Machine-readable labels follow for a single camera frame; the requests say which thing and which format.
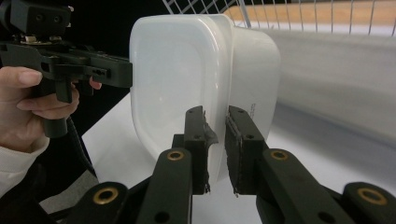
plastic container lid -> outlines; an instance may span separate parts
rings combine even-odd
[[[130,47],[134,127],[155,159],[172,146],[174,134],[184,133],[185,113],[198,105],[203,106],[206,121],[219,138],[219,143],[209,149],[211,184],[218,179],[230,102],[251,115],[251,110],[257,115],[264,111],[265,115],[258,116],[258,127],[263,135],[268,134],[279,81],[279,55],[274,42],[264,33],[234,28],[224,15],[155,16],[135,23]],[[234,49],[240,51],[236,57],[238,67],[233,64]],[[253,52],[247,54],[245,49]],[[250,60],[248,56],[263,54],[269,55],[268,62],[262,58]],[[257,90],[247,86],[255,82],[262,84]],[[232,93],[233,88],[242,91]]]

metal grid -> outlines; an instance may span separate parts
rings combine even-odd
[[[396,0],[163,0],[170,14],[219,14],[254,29],[395,36]]]

finger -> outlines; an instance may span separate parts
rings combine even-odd
[[[72,88],[72,104],[78,102],[79,93],[76,88]],[[69,106],[69,103],[58,101],[56,94],[50,94],[33,99],[24,99],[17,104],[17,108],[21,110],[51,110]]]
[[[93,81],[92,77],[90,78],[90,85],[96,90],[100,90],[102,88],[102,83]]]
[[[0,68],[0,87],[28,88],[38,85],[42,74],[25,67]]]
[[[78,101],[73,101],[72,104],[48,110],[33,110],[32,113],[44,119],[62,119],[67,118],[73,114],[78,107]]]

white table surface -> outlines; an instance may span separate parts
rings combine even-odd
[[[83,135],[100,182],[121,182],[128,188],[152,174],[155,160],[134,131],[130,96]],[[338,192],[349,182],[364,181],[396,195],[396,144],[340,128],[285,105],[277,105],[269,147],[292,152],[317,181]],[[210,194],[194,196],[192,223],[261,223],[255,197],[233,195],[225,163]]]

